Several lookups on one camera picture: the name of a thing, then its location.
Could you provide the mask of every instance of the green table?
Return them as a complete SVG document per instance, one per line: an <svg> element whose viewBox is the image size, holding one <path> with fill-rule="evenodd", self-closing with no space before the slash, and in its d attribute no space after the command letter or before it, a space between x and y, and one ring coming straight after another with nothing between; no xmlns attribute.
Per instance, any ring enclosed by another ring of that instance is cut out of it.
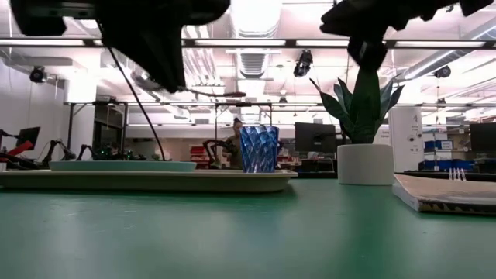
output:
<svg viewBox="0 0 496 279"><path fill-rule="evenodd" d="M8 279L496 278L496 219L420 215L389 187L268 195L0 192Z"/></svg>

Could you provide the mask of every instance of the snake plant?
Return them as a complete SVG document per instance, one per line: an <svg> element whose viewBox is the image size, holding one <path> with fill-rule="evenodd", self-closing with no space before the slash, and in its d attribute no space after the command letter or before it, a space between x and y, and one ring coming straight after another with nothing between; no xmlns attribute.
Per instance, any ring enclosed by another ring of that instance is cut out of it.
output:
<svg viewBox="0 0 496 279"><path fill-rule="evenodd" d="M337 100L322 92L312 79L310 81L320 92L325 110L339 120L341 131L354 144L374 141L386 113L396 105L403 90L403 86L400 86L391 93L394 79L380 88L377 72L363 68L358 72L353 93L344 81L338 79L339 84L334 85Z"/></svg>

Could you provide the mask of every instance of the person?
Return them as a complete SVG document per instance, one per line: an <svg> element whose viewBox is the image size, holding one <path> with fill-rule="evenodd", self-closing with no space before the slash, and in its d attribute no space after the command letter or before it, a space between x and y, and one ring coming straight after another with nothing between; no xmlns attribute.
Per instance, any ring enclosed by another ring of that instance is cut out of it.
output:
<svg viewBox="0 0 496 279"><path fill-rule="evenodd" d="M234 123L232 124L232 130L234 130L234 135L230 136L226 142L232 143L236 147L236 152L234 155L229 153L226 149L222 151L224 157L230 158L231 168L243 168L243 157L241 156L241 128L243 123L238 118L234 118Z"/></svg>

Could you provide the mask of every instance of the computer monitor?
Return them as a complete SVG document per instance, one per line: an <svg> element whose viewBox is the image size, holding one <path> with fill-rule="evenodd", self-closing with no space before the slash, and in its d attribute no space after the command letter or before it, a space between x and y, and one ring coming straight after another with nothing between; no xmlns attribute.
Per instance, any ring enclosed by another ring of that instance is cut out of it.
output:
<svg viewBox="0 0 496 279"><path fill-rule="evenodd" d="M294 130L296 151L336 152L336 127L334 125L296 122Z"/></svg>
<svg viewBox="0 0 496 279"><path fill-rule="evenodd" d="M496 152L496 122L470 124L470 142L474 152Z"/></svg>
<svg viewBox="0 0 496 279"><path fill-rule="evenodd" d="M39 127L22 129L19 131L19 135L17 138L16 146L20 146L26 141L30 141L33 146L31 146L28 150L34 150L34 146L36 145L36 141L38 140L38 135L40 134Z"/></svg>

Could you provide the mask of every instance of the black cable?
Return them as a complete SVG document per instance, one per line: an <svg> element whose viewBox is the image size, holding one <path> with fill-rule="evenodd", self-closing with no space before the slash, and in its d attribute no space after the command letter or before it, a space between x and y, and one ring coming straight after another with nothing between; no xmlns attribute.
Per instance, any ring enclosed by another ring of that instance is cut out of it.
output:
<svg viewBox="0 0 496 279"><path fill-rule="evenodd" d="M98 22L97 25L98 25L98 28L100 29L100 33L103 36L102 25L100 24L100 22ZM145 108L141 104L141 101L139 100L140 98L138 98L138 94L136 93L136 91L134 91L133 85L131 84L131 82L127 78L126 73L124 73L124 70L122 69L121 64L119 63L119 60L117 60L117 56L115 55L114 50L112 50L112 48L110 46L105 46L105 47L110 52L110 55L112 56L112 59L115 62L115 65L117 66L117 68L121 72L122 76L126 80L126 83L129 86L129 89L131 89L131 92L133 93L134 98L136 99L136 102L138 103L138 106L141 109L141 112L145 115L146 121L148 122L148 125L150 125L150 128L152 129L153 135L155 136L155 140L157 141L158 147L160 148L160 154L162 155L162 161L165 161L165 155L164 155L164 149L162 148L162 143L160 143L160 139L158 138L157 132L155 131L155 128L153 127L153 124L152 124L150 118L148 117L148 114L145 112Z"/></svg>

